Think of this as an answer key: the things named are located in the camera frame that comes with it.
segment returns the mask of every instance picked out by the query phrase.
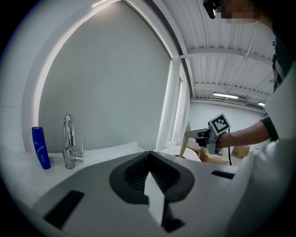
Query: ceiling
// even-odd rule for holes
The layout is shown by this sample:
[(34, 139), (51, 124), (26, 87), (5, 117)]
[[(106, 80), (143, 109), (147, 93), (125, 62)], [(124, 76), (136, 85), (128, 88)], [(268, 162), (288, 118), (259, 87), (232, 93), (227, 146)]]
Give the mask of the ceiling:
[(238, 95), (247, 107), (262, 110), (273, 93), (275, 37), (263, 24), (229, 24), (210, 19), (203, 0), (154, 0), (183, 46), (195, 102), (213, 92)]

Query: faucet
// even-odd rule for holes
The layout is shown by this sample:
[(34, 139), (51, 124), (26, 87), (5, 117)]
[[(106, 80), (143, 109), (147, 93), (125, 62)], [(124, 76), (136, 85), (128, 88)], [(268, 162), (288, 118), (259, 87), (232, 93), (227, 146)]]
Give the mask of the faucet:
[(72, 152), (71, 146), (75, 146), (75, 133), (73, 125), (73, 117), (71, 114), (66, 114), (64, 118), (64, 146), (63, 156), (66, 168), (72, 169), (75, 167), (75, 161), (83, 162), (85, 141), (82, 143), (82, 151)]

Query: cable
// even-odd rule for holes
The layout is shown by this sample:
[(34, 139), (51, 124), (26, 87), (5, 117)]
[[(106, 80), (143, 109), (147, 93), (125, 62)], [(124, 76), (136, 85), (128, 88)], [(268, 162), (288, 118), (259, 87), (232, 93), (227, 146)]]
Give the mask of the cable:
[(230, 147), (228, 147), (228, 159), (229, 159), (229, 164), (232, 165), (231, 159), (230, 159)]

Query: shampoo bottle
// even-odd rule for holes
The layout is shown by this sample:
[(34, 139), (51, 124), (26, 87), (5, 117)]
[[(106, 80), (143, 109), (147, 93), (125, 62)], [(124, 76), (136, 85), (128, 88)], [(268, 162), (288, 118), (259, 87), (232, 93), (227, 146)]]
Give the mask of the shampoo bottle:
[(37, 157), (42, 165), (43, 169), (50, 168), (49, 157), (45, 145), (45, 139), (42, 127), (32, 127), (33, 143)]

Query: dark green sleeve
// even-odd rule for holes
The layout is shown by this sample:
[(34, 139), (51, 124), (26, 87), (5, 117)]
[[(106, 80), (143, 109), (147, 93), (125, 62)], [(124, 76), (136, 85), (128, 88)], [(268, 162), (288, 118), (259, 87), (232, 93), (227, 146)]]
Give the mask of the dark green sleeve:
[(274, 128), (272, 121), (270, 119), (270, 117), (268, 116), (268, 114), (265, 114), (260, 121), (262, 121), (262, 123), (264, 124), (265, 128), (267, 129), (267, 132), (269, 134), (269, 137), (272, 141), (276, 141), (278, 140), (278, 134), (276, 129)]

